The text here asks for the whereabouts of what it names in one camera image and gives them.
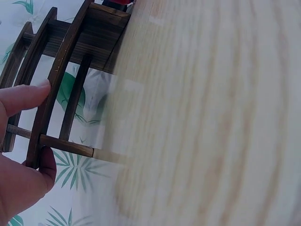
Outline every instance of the red object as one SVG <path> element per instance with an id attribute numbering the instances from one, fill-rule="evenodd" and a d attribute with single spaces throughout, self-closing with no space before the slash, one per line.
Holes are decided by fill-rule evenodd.
<path id="1" fill-rule="evenodd" d="M 110 2 L 115 2 L 121 5 L 127 5 L 133 2 L 134 0 L 110 0 Z"/>

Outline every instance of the light wooden board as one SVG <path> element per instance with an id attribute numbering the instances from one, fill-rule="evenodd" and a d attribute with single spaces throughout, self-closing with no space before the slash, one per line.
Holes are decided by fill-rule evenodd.
<path id="1" fill-rule="evenodd" d="M 299 1 L 137 0 L 114 74 L 103 148 L 134 158 L 119 214 L 301 224 Z"/>

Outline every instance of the curved wooden frame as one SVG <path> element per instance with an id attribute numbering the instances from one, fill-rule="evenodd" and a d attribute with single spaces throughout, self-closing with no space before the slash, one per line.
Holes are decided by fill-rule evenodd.
<path id="1" fill-rule="evenodd" d="M 103 161 L 118 163 L 128 161 L 126 156 L 79 145 L 69 142 L 68 139 L 88 69 L 93 65 L 93 68 L 112 72 L 130 14 L 95 4 L 94 0 L 85 0 L 72 24 L 57 21 L 56 15 L 57 8 L 52 8 L 36 34 L 33 34 L 30 22 L 25 24 L 1 74 L 0 89 L 13 86 L 15 79 L 15 86 L 30 85 L 41 55 L 55 56 L 48 76 L 51 91 L 43 104 L 38 107 L 32 131 L 18 127 L 20 113 L 10 117 L 2 151 L 12 151 L 15 137 L 19 135 L 30 139 L 26 166 L 34 169 L 39 167 L 39 152 L 45 145 L 92 158 L 97 151 L 97 158 Z M 100 40 L 108 44 L 100 45 Z M 16 77 L 26 49 L 27 54 Z M 80 68 L 68 100 L 60 136 L 59 138 L 47 136 L 51 114 L 67 64 L 75 58 L 76 63 L 80 63 Z"/>

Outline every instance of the hand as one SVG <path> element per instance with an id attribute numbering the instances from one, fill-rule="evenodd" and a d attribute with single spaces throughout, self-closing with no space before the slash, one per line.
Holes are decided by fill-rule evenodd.
<path id="1" fill-rule="evenodd" d="M 49 81 L 38 86 L 0 89 L 0 142 L 3 142 L 8 118 L 21 110 L 39 106 L 50 92 Z M 7 225 L 16 214 L 26 210 L 49 192 L 55 183 L 53 152 L 41 150 L 39 171 L 0 154 L 0 225 Z"/>

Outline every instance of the tablecloth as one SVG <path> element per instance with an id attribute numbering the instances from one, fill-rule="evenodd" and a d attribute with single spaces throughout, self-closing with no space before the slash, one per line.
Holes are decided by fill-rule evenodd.
<path id="1" fill-rule="evenodd" d="M 57 19 L 71 23 L 83 0 L 0 0 L 0 72 L 26 21 L 34 33 L 55 6 Z M 53 58 L 42 56 L 32 84 L 48 76 Z M 79 65 L 69 63 L 52 113 L 48 135 L 58 137 L 64 110 Z M 89 69 L 73 122 L 70 141 L 101 148 L 105 128 L 105 100 L 113 76 Z M 36 109 L 23 111 L 19 126 L 32 129 Z M 16 138 L 13 152 L 5 155 L 17 162 L 26 158 L 28 139 Z M 114 197 L 114 164 L 54 150 L 57 176 L 54 188 L 37 204 L 11 219 L 11 226 L 108 226 L 127 224 L 118 214 Z"/>

